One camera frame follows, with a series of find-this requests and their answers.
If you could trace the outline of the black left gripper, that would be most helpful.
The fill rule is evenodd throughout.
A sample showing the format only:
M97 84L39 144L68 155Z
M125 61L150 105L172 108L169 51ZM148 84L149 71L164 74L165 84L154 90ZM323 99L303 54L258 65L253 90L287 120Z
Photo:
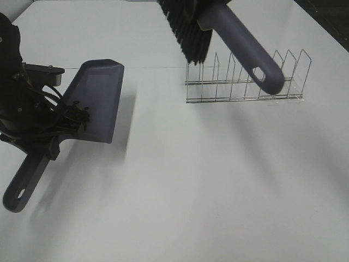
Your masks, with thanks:
M28 153L37 145L46 145L50 160L56 160L59 153L57 136L46 139L30 139L28 134L32 122L33 96L26 89L28 82L1 82L1 140Z

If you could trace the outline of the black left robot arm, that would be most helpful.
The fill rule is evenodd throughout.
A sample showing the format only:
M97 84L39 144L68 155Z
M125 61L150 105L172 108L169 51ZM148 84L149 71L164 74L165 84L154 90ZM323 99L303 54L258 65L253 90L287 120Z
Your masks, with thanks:
M64 70L24 63L20 42L19 28L1 14L1 140L54 160L68 108L53 78Z

